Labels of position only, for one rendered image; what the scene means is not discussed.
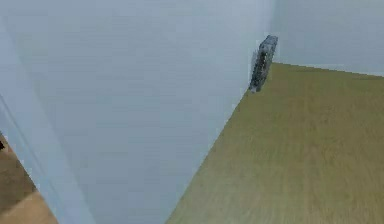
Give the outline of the grey framed wall picture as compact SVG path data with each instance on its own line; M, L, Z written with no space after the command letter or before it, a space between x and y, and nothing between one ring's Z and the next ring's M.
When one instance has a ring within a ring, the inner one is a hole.
M249 84L249 90L251 92L261 91L262 86L267 79L277 43L277 36L268 35L259 45Z

